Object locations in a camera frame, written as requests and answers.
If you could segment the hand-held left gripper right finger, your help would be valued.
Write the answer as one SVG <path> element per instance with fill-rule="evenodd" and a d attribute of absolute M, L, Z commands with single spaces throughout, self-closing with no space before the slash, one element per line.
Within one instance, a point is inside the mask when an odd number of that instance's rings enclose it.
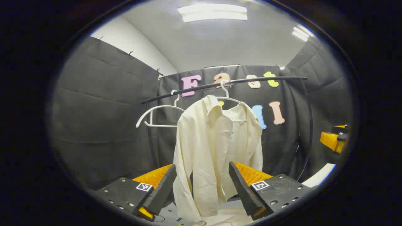
<path fill-rule="evenodd" d="M 271 176 L 234 161 L 229 163 L 228 172 L 247 215 L 253 220 L 294 206 L 314 189 L 284 174 Z"/>

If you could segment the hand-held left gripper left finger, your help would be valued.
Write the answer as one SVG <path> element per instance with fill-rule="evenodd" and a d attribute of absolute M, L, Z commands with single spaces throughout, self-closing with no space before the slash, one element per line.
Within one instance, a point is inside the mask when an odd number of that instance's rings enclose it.
<path fill-rule="evenodd" d="M 154 222 L 165 206 L 176 177 L 176 166 L 169 164 L 134 179 L 120 177 L 94 194 L 133 216 Z"/>

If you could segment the cream long-sleeved shirt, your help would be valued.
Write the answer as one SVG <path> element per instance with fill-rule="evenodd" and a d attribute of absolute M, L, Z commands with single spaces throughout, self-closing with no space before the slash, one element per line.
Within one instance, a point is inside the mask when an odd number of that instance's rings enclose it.
<path fill-rule="evenodd" d="M 229 175 L 231 161 L 263 169 L 262 128 L 252 109 L 241 102 L 224 110 L 208 95 L 180 116 L 173 163 L 173 194 L 179 217 L 201 222 L 237 194 Z"/>

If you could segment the white plastic hanger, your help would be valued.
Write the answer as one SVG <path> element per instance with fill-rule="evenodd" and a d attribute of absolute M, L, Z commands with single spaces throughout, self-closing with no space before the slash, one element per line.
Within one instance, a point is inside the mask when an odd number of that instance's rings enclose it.
<path fill-rule="evenodd" d="M 244 102 L 229 97 L 229 92 L 228 92 L 227 88 L 225 87 L 225 85 L 228 82 L 229 81 L 226 80 L 226 79 L 223 79 L 223 80 L 220 81 L 220 86 L 224 90 L 225 96 L 217 96 L 216 98 L 218 100 L 220 100 L 220 99 L 229 100 L 229 101 L 237 102 L 238 105 L 244 105 Z M 229 113 L 223 113 L 223 115 L 227 116 L 232 122 L 246 122 L 247 121 L 247 118 L 239 118 L 239 117 L 235 118 L 235 115 L 231 114 L 231 113 L 230 114 Z"/>
<path fill-rule="evenodd" d="M 136 128 L 138 128 L 141 124 L 141 122 L 144 120 L 145 116 L 149 115 L 150 116 L 150 123 L 148 123 L 147 121 L 144 121 L 144 124 L 147 127 L 165 127 L 165 128 L 176 128 L 177 125 L 158 125 L 158 124 L 153 124 L 153 111 L 156 109 L 161 109 L 161 108 L 172 108 L 172 109 L 177 109 L 180 110 L 182 112 L 185 112 L 184 109 L 180 108 L 177 106 L 177 102 L 180 99 L 180 95 L 178 94 L 177 90 L 172 90 L 171 94 L 172 95 L 177 95 L 177 98 L 174 101 L 174 105 L 158 105 L 156 107 L 152 107 L 150 109 L 148 109 L 145 113 L 143 113 L 141 115 L 141 117 L 137 120 L 137 123 L 135 125 Z"/>

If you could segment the white flat board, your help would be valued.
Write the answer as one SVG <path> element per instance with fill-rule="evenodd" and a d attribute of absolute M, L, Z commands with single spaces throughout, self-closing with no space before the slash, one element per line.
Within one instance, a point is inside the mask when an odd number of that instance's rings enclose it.
<path fill-rule="evenodd" d="M 304 181 L 302 184 L 310 188 L 319 186 L 326 179 L 326 177 L 329 176 L 335 167 L 336 164 L 327 163 L 322 167 L 322 169 L 320 169 L 316 174 Z"/>

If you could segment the black backdrop cloth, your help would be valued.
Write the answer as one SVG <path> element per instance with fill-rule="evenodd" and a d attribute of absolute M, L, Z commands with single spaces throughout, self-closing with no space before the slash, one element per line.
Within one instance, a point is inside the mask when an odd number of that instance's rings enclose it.
<path fill-rule="evenodd" d="M 231 66 L 177 73 L 160 80 L 156 71 L 122 50 L 87 38 L 66 61 L 49 105 L 49 136 L 72 174 L 90 189 L 99 189 L 121 176 L 136 177 L 171 164 L 175 128 L 149 128 L 137 120 L 149 108 L 172 105 L 174 97 L 142 104 L 147 99 L 184 89 L 182 78 L 214 76 L 244 79 L 303 76 L 304 82 L 238 83 L 231 98 L 257 106 L 262 132 L 263 169 L 271 175 L 309 178 L 340 155 L 320 143 L 322 132 L 353 121 L 350 73 L 334 52 L 311 39 L 283 71 L 278 66 Z"/>

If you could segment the small ceiling light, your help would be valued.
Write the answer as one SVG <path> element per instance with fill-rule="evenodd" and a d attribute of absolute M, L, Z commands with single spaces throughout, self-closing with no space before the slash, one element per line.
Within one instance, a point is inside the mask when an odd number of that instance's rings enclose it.
<path fill-rule="evenodd" d="M 304 42 L 307 42 L 309 38 L 315 37 L 315 35 L 310 30 L 308 30 L 306 27 L 302 25 L 297 25 L 293 27 L 292 35 L 298 37 L 300 40 L 303 40 Z"/>

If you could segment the large rectangular ceiling light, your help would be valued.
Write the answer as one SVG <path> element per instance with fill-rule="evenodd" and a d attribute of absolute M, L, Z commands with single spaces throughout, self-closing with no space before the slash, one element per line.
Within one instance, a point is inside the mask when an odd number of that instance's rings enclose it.
<path fill-rule="evenodd" d="M 177 10 L 186 23 L 214 19 L 247 20 L 247 8 L 232 4 L 194 4 Z"/>

